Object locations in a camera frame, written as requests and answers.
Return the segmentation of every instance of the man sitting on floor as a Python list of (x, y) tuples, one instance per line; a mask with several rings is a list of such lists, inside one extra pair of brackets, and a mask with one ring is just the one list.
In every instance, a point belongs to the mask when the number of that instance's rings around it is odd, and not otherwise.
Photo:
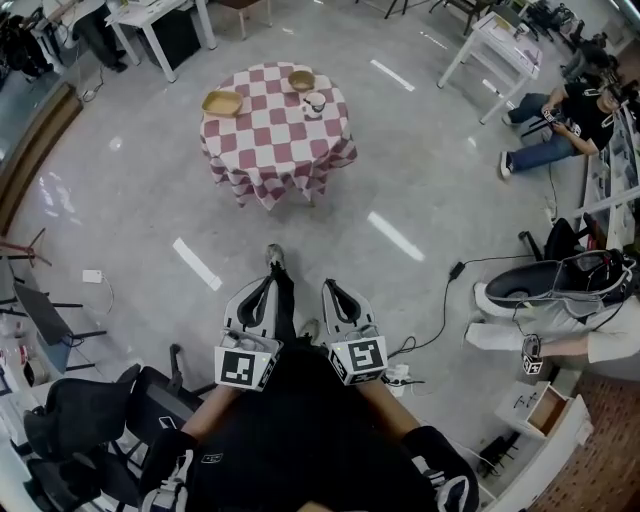
[(622, 93), (617, 86), (598, 91), (583, 84), (568, 84), (554, 89), (551, 95), (527, 94), (518, 108), (502, 116), (502, 121), (517, 126), (532, 117), (543, 118), (542, 112), (549, 111), (559, 120), (552, 125), (555, 133), (546, 142), (503, 151), (499, 176), (507, 179), (512, 173), (569, 156), (598, 154), (613, 135), (613, 113), (621, 103)]

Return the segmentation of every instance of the checkered tablecloth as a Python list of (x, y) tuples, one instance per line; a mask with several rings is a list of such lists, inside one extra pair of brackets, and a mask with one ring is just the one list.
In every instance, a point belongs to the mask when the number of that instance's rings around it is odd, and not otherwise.
[(213, 177), (218, 184), (231, 183), (240, 206), (255, 195), (270, 210), (294, 186), (311, 201), (312, 191), (324, 193), (329, 172), (358, 154), (344, 97), (326, 76), (315, 74), (314, 90), (327, 99), (322, 117), (304, 116), (304, 94), (287, 80), (301, 69), (312, 71), (288, 62), (240, 71), (219, 87), (244, 96), (240, 114), (234, 119), (204, 115), (200, 140)]

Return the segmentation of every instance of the red and white checkered tablecloth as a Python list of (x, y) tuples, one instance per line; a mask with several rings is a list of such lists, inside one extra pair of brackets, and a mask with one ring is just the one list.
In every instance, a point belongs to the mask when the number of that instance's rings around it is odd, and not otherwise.
[(271, 210), (293, 186), (311, 201), (312, 191), (324, 193), (332, 169), (358, 155), (344, 97), (326, 76), (315, 74), (314, 91), (327, 99), (322, 116), (304, 116), (300, 105), (306, 93), (295, 92), (288, 82), (289, 74), (301, 69), (312, 71), (289, 62), (240, 71), (219, 87), (244, 96), (240, 114), (204, 115), (200, 140), (213, 177), (218, 184), (231, 183), (240, 206), (255, 195)]

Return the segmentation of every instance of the hand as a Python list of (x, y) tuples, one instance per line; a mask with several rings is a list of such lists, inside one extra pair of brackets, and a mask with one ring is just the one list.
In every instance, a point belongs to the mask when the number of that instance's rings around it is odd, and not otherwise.
[(553, 128), (553, 131), (559, 135), (566, 136), (569, 134), (569, 128), (567, 128), (567, 126), (563, 123), (553, 123), (551, 127)]

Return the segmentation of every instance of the table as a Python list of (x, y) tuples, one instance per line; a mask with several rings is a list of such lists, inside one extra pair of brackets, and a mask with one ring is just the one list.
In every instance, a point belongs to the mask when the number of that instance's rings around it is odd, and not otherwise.
[[(149, 6), (130, 3), (127, 6), (120, 7), (110, 16), (107, 16), (105, 22), (107, 26), (111, 25), (113, 27), (120, 43), (122, 43), (123, 48), (126, 50), (132, 62), (136, 66), (140, 63), (140, 59), (133, 51), (129, 41), (122, 32), (120, 25), (130, 25), (132, 27), (141, 28), (149, 41), (149, 44), (151, 45), (167, 80), (169, 80), (169, 82), (175, 82), (176, 74), (173, 69), (171, 69), (169, 61), (162, 50), (162, 46), (156, 37), (156, 33), (153, 31), (153, 22), (159, 20), (165, 14), (180, 7), (184, 3), (185, 0), (157, 0), (157, 2), (154, 2)], [(209, 13), (207, 11), (206, 0), (195, 0), (195, 3), (198, 8), (198, 15), (200, 17), (200, 23), (202, 24), (202, 30), (204, 31), (207, 48), (213, 50), (217, 43), (213, 34), (213, 29), (211, 28), (211, 20), (209, 19)]]
[[(493, 71), (498, 78), (509, 85), (509, 87), (511, 87), (509, 92), (502, 95), (491, 110), (480, 119), (480, 123), (482, 124), (485, 124), (489, 118), (509, 101), (509, 98), (522, 89), (529, 80), (537, 80), (542, 64), (542, 51), (533, 44), (528, 36), (523, 35), (519, 41), (516, 41), (513, 37), (515, 29), (512, 27), (511, 30), (503, 29), (498, 25), (495, 17), (496, 13), (491, 12), (473, 25), (473, 32), (438, 82), (438, 87), (442, 89), (458, 64), (461, 62), (464, 63), (469, 55), (473, 55)], [(514, 83), (486, 54), (478, 51), (478, 48), (482, 44), (490, 46), (518, 72), (519, 79), (517, 82)], [(531, 54), (537, 62), (532, 62), (531, 59), (527, 57), (527, 53)]]
[(357, 157), (340, 90), (315, 73), (314, 90), (327, 103), (322, 117), (305, 118), (300, 105), (306, 94), (295, 92), (287, 80), (297, 70), (312, 71), (272, 62), (236, 73), (219, 89), (244, 96), (240, 114), (233, 119), (205, 114), (202, 119), (200, 140), (214, 180), (230, 182), (240, 206), (255, 195), (271, 210), (294, 186), (312, 203), (312, 191), (325, 192), (329, 172)]

